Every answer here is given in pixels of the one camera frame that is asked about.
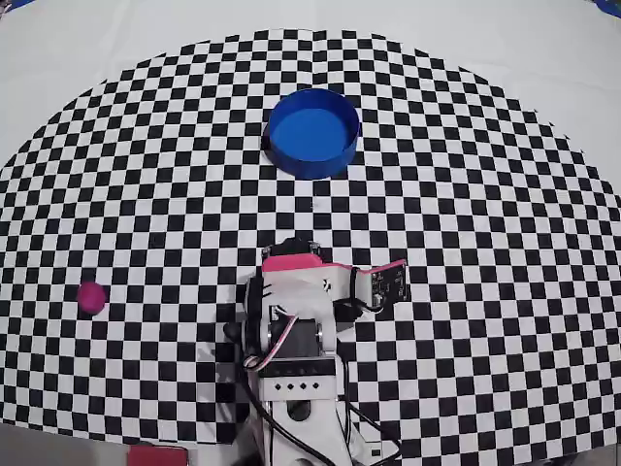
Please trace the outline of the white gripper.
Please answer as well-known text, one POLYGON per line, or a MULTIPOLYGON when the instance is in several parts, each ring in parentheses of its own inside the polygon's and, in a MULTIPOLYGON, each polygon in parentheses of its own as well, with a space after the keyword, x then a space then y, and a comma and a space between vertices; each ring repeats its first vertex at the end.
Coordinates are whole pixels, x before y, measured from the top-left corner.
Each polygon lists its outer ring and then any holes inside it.
POLYGON ((263 248, 261 257, 245 290, 250 321, 269 315, 268 306, 286 316, 322 321, 334 315, 335 305, 354 304, 357 269, 327 261, 317 242, 288 238, 263 248))

